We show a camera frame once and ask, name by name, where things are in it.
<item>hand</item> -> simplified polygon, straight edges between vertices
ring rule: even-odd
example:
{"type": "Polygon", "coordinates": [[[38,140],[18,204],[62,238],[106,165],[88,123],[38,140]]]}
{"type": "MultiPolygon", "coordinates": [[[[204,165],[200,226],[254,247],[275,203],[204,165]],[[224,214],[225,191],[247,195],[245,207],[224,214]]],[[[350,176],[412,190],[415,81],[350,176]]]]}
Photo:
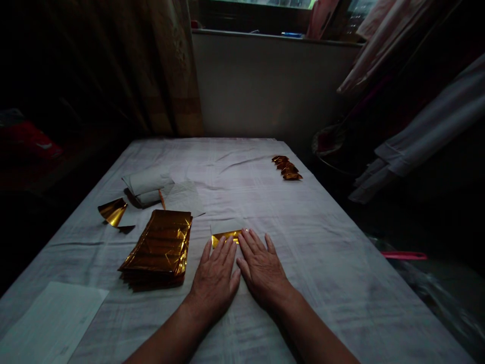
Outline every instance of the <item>hand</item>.
{"type": "Polygon", "coordinates": [[[240,269],[235,270],[231,277],[236,254],[236,243],[233,238],[230,237],[226,241],[226,237],[223,236],[212,255],[211,246],[212,241],[209,239],[202,253],[192,288],[183,302],[189,306],[196,319],[202,319],[208,326],[216,323],[227,311],[241,279],[240,269]]]}
{"type": "Polygon", "coordinates": [[[238,238],[244,259],[238,258],[237,265],[249,290],[260,305],[275,308],[295,289],[284,274],[271,238],[264,236],[268,249],[253,230],[243,229],[238,238]]]}

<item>forearm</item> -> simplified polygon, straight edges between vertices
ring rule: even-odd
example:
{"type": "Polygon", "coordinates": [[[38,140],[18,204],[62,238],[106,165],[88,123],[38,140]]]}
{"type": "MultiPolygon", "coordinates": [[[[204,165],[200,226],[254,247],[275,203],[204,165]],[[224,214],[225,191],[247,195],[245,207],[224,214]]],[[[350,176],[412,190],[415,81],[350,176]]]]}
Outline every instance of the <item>forearm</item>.
{"type": "Polygon", "coordinates": [[[306,363],[358,363],[295,288],[274,311],[306,363]]]}
{"type": "Polygon", "coordinates": [[[183,363],[202,341],[209,324],[182,303],[169,319],[125,363],[183,363]]]}

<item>window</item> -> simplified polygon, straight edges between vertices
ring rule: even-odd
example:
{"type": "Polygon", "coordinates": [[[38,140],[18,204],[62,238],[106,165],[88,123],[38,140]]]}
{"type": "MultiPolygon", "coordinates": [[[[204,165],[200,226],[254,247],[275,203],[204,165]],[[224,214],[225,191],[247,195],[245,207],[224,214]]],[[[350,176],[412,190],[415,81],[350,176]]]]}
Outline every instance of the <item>window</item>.
{"type": "MultiPolygon", "coordinates": [[[[317,0],[188,0],[205,28],[243,33],[306,34],[317,0]]],[[[323,39],[358,41],[355,31],[377,0],[339,0],[323,39]]]]}
{"type": "Polygon", "coordinates": [[[317,0],[214,0],[229,3],[245,3],[255,5],[279,6],[285,8],[298,8],[311,10],[317,0]]]}

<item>pink handle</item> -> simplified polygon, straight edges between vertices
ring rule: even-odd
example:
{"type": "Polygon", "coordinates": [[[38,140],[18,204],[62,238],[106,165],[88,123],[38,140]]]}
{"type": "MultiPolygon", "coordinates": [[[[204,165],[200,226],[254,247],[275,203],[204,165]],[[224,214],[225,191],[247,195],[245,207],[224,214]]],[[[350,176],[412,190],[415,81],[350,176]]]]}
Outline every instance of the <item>pink handle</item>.
{"type": "Polygon", "coordinates": [[[424,253],[417,252],[381,252],[386,259],[399,259],[399,260],[428,260],[428,257],[424,253]]]}

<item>table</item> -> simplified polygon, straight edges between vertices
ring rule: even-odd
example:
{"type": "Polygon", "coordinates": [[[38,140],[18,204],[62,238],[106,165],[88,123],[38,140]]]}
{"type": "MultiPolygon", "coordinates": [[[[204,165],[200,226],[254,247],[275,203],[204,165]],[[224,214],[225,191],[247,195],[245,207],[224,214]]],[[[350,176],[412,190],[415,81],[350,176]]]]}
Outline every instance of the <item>table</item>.
{"type": "MultiPolygon", "coordinates": [[[[290,148],[268,139],[131,143],[0,300],[0,338],[50,281],[97,287],[110,293],[70,362],[121,362],[189,292],[210,224],[236,217],[271,235],[288,279],[362,363],[472,362],[290,148]],[[274,155],[288,156],[304,179],[284,181],[274,155]],[[133,293],[117,268],[160,206],[140,210],[127,235],[102,224],[97,206],[123,195],[122,176],[153,165],[169,168],[175,182],[193,180],[207,213],[192,223],[183,286],[133,293]]],[[[193,361],[294,359],[241,280],[193,361]]]]}

